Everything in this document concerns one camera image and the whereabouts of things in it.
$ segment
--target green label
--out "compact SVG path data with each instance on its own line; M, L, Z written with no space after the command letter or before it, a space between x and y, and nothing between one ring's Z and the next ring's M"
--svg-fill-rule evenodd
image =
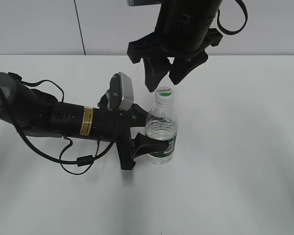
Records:
M167 156L170 156L174 152L175 141L176 141L176 136L174 136L172 139L168 140L169 146L165 151L153 152L153 153L150 153L150 155L152 155L156 158L165 158Z
M170 96L172 94L172 92L170 93L160 93L161 96Z

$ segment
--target black strap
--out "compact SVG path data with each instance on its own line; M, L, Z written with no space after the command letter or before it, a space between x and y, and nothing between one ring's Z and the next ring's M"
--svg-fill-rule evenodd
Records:
M242 0L235 0L235 1L241 7L241 9L243 10L244 16L245 16L245 22L239 30L229 31L229 30L225 29L220 23L220 10L218 9L218 17L217 17L218 27L222 33L227 34L227 35L234 35L234 34L238 34L239 32L241 32L245 28L245 26L247 24L247 20L248 20L248 13L247 13L247 9L246 9L244 2Z

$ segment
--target cable connector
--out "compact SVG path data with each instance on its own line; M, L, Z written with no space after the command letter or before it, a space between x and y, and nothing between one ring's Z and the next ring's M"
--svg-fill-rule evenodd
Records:
M77 158L77 166L85 166L85 165L91 165L94 163L94 158L92 155L88 155L88 156L84 156L84 157L80 157Z

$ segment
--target black cable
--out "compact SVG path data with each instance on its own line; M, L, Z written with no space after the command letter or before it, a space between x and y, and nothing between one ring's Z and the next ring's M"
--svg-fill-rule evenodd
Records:
M93 166L95 160L98 160L98 159L102 158L112 148L112 146L113 146L113 144L114 144L114 142L115 142L115 140L117 138L118 130L119 130L119 125L117 124L116 131L114 133L114 136L112 137L111 142L108 144L108 146L106 147L106 149L103 150L103 152L100 153L99 155L97 155L97 154L98 154L98 150L99 150L100 140L97 141L97 151L96 151L96 154L93 157L92 163L87 167L86 170L84 170L81 173L74 173L74 172L71 172L71 171L67 170L62 164L60 164L61 167L62 167L62 169L64 169L67 173L72 174L72 175L82 175L82 174L85 174ZM66 136L64 136L63 138L65 140L70 141L70 143L61 151L60 156L59 156L59 160L62 159L62 156L63 156L64 152L67 151L69 148L71 148L73 146L73 140L69 139Z
M246 8L244 2L242 0L235 0L235 1L240 6L240 8L243 10L243 13L244 13L244 16L245 16L245 22L244 22L243 26L239 30L230 31L230 30L225 29L220 23L220 10L218 9L218 17L217 17L218 27L219 27L219 29L221 30L222 33L227 34L227 35L234 35L234 34L238 34L239 32L241 32L245 28L245 26L247 24L247 20L248 20L247 8Z
M59 163L59 164L65 164L65 165L77 165L78 164L78 161L62 161L62 160L59 160L57 158L53 158L45 153L43 153L42 151L40 151L39 149L37 149L30 141L29 139L26 137L26 135L24 134L24 132L22 131L21 127L19 126L18 122L16 121L11 109L10 109L10 106L8 104L8 101L6 100L6 97L5 95L3 94L2 92L2 89L0 87L0 99L1 99L1 102L3 103L3 105L5 106L8 114L9 114L9 117L11 119L11 122L13 124L13 126L15 127L17 133L20 135L20 137L22 138L22 140L25 142L25 144L31 149L33 150L36 154L42 156L43 158L46 158L52 162L55 162L55 163Z
M72 147L72 145L73 145L73 140L71 140L71 139L69 139L68 137L66 137L66 136L64 136L63 137L65 140L68 140L68 141L70 141L70 143L61 151L61 153L60 153L60 157L59 157L59 159L61 160L61 158L62 158L62 155L64 154L64 152L65 151L67 151L70 147ZM99 150L99 144L100 144L100 140L98 140L97 141L97 151L96 151L96 154L95 154L95 157L97 156L97 154L98 154L98 150ZM83 174L85 174L92 166L93 166L93 164L94 164L94 161L86 168L86 170L84 170L83 172L81 172L81 173L74 173L74 172L71 172L71 171L69 171L69 170L67 170L64 166L63 166L63 164L60 164L61 165L61 167L62 167L62 169L63 170L65 170L67 173L69 173L69 174L71 174L71 175L83 175Z
M61 93L62 93L62 99L61 99L61 103L63 103L63 101L64 101L64 91L63 91L63 89L58 85L58 84L56 84L55 82L52 82L52 81L50 81L50 80L41 80L41 81L39 81L39 82L35 82L35 83L30 83L30 82L24 82L24 81L20 81L22 84L24 84L24 85L26 85L26 86L28 86L28 87L38 87L40 84L42 84L42 83L44 83L44 82L50 82L50 83L52 83L53 85L55 85L60 91L61 91Z

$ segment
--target bottle label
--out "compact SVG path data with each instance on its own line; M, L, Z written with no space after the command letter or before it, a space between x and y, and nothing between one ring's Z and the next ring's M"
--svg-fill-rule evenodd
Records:
M156 158L165 158L170 156L174 152L175 148L175 142L176 142L176 136L174 136L172 139L168 140L169 146L165 151L160 151L160 152L153 152L150 153L153 157Z

